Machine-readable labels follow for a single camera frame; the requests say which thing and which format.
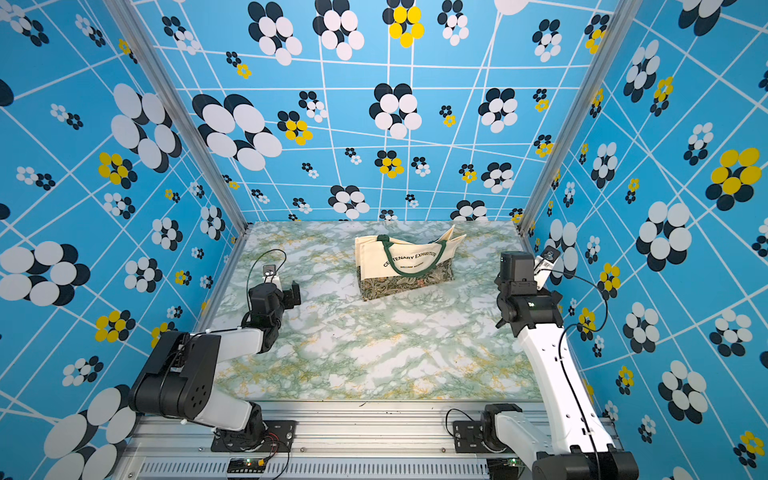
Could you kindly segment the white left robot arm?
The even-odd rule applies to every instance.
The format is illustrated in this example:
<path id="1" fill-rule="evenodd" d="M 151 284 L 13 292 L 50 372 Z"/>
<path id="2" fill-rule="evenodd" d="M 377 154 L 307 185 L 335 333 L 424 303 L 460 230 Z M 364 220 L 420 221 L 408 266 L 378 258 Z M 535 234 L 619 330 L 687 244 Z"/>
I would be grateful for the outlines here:
<path id="1" fill-rule="evenodd" d="M 142 415 L 211 427 L 216 452 L 285 448 L 283 431 L 269 428 L 261 407 L 219 390 L 215 374 L 221 363 L 269 352 L 279 337 L 284 313 L 301 302 L 297 282 L 283 290 L 280 284 L 265 281 L 247 291 L 248 311 L 240 326 L 163 333 L 131 387 L 129 407 Z"/>

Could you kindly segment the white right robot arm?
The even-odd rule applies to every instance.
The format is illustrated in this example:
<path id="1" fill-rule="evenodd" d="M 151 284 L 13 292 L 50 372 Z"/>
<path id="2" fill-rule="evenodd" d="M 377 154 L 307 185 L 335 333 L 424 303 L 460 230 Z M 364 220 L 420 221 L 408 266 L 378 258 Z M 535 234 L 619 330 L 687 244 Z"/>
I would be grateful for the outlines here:
<path id="1" fill-rule="evenodd" d="M 533 281 L 497 285 L 497 326 L 511 327 L 531 364 L 549 432 L 532 425 L 515 404 L 488 404 L 482 416 L 486 445 L 511 450 L 534 479 L 637 479 L 634 456 L 615 445 L 579 379 L 553 295 Z"/>

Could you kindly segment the cream tote bag green handles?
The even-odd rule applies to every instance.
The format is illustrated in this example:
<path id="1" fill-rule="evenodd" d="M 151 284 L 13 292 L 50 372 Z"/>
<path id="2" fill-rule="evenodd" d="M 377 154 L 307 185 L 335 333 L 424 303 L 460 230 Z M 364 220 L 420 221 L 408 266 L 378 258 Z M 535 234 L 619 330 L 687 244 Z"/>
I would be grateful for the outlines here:
<path id="1" fill-rule="evenodd" d="M 466 235 L 451 227 L 437 240 L 415 244 L 386 234 L 355 239 L 355 265 L 362 299 L 371 301 L 454 279 L 453 261 Z"/>

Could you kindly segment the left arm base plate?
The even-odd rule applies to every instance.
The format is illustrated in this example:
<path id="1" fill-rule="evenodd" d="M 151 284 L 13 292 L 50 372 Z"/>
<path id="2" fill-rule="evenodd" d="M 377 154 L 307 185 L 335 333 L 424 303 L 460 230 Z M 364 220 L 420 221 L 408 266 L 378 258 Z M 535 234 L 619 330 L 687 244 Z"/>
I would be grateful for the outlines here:
<path id="1" fill-rule="evenodd" d="M 216 453 L 288 452 L 297 426 L 294 420 L 266 420 L 249 424 L 243 431 L 216 429 L 210 450 Z"/>

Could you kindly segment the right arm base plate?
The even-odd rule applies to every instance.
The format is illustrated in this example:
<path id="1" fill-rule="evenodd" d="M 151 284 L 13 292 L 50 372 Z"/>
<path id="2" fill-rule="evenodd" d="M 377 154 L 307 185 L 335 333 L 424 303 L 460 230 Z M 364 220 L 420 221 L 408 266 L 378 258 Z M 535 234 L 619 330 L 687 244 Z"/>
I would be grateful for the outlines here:
<path id="1" fill-rule="evenodd" d="M 485 442 L 482 424 L 479 421 L 457 420 L 451 423 L 454 435 L 454 449 L 459 454 L 491 454 Z"/>

